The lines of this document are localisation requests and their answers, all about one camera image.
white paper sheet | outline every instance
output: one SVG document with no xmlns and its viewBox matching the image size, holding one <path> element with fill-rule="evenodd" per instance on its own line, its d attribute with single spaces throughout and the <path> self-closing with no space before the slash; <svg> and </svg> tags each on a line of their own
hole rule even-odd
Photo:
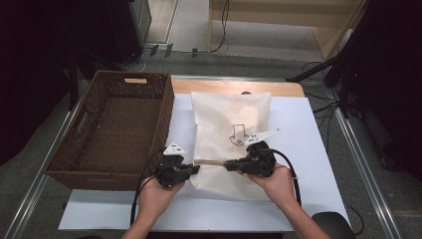
<svg viewBox="0 0 422 239">
<path fill-rule="evenodd" d="M 272 98 L 269 129 L 282 131 L 266 140 L 285 154 L 299 177 L 303 208 L 309 215 L 335 211 L 347 219 L 332 169 L 308 99 Z M 190 95 L 178 95 L 167 144 L 176 142 L 192 162 L 195 123 Z M 278 157 L 278 162 L 285 164 Z M 74 190 L 59 229 L 127 229 L 133 192 Z M 188 182 L 158 219 L 154 231 L 292 231 L 272 202 L 236 201 L 196 190 Z"/>
</svg>

person's left hand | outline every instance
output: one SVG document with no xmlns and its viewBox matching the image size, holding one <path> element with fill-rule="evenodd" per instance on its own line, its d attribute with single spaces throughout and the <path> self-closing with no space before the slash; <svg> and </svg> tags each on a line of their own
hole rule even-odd
<svg viewBox="0 0 422 239">
<path fill-rule="evenodd" d="M 158 183 L 156 178 L 148 181 L 139 194 L 138 216 L 142 215 L 156 220 L 170 204 L 173 196 L 183 187 L 185 182 L 165 188 Z"/>
</svg>

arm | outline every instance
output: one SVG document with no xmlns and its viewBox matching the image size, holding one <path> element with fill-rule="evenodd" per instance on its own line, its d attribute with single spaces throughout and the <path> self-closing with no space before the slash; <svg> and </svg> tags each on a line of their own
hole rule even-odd
<svg viewBox="0 0 422 239">
<path fill-rule="evenodd" d="M 329 238 L 296 201 L 292 174 L 288 168 L 277 163 L 270 177 L 246 176 L 264 188 L 268 197 L 286 215 L 299 238 Z"/>
<path fill-rule="evenodd" d="M 143 239 L 149 233 L 159 216 L 170 204 L 173 196 L 183 187 L 184 182 L 164 188 L 153 178 L 145 184 L 139 194 L 137 217 L 123 235 L 123 239 Z"/>
</svg>

human hand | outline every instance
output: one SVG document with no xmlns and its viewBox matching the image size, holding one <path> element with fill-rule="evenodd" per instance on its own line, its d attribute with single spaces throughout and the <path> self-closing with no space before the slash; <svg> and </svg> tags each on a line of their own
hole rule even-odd
<svg viewBox="0 0 422 239">
<path fill-rule="evenodd" d="M 297 202 L 292 174 L 287 167 L 276 162 L 275 170 L 270 177 L 250 174 L 246 174 L 246 176 L 261 186 L 277 206 L 283 207 L 286 204 Z"/>
<path fill-rule="evenodd" d="M 156 178 L 152 178 L 142 188 L 139 194 L 139 208 L 137 218 L 148 218 L 155 220 L 165 211 L 173 196 L 183 187 L 185 182 L 178 183 L 171 187 L 163 187 Z"/>
</svg>

brown basket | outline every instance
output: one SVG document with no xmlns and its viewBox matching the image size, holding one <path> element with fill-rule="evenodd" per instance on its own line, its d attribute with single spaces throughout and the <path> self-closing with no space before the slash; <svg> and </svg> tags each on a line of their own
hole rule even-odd
<svg viewBox="0 0 422 239">
<path fill-rule="evenodd" d="M 165 147 L 173 102 L 169 75 L 97 72 L 44 172 L 73 189 L 134 190 Z"/>
</svg>

